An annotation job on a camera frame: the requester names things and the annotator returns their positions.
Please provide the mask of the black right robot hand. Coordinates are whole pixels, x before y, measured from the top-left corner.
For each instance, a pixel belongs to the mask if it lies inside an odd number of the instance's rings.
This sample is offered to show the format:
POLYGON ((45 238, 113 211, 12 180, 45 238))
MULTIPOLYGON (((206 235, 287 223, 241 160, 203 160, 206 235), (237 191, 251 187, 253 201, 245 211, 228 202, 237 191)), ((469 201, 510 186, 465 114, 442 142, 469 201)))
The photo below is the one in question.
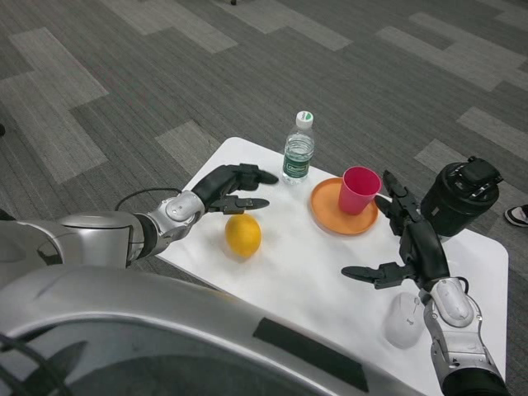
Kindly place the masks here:
POLYGON ((341 273, 370 283, 377 290, 399 286, 410 279, 418 288, 429 291, 437 281, 450 277, 441 241, 430 222, 419 213, 412 192, 389 171, 384 171, 382 180, 390 198, 376 196, 375 204, 389 219, 393 235, 400 237, 399 256, 403 264, 389 262, 376 269, 346 266, 341 273))

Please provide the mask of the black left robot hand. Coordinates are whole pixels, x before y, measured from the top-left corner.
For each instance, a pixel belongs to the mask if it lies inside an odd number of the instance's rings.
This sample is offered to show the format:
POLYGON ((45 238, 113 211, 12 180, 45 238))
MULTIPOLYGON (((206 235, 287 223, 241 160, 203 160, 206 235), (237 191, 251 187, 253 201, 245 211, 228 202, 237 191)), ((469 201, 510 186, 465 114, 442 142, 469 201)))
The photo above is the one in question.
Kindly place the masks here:
POLYGON ((241 215, 247 210, 267 207, 270 202, 262 198, 240 198, 236 191, 255 191, 261 184, 275 185, 278 177, 257 165, 222 165, 203 177, 191 190, 200 198, 205 213, 241 215))

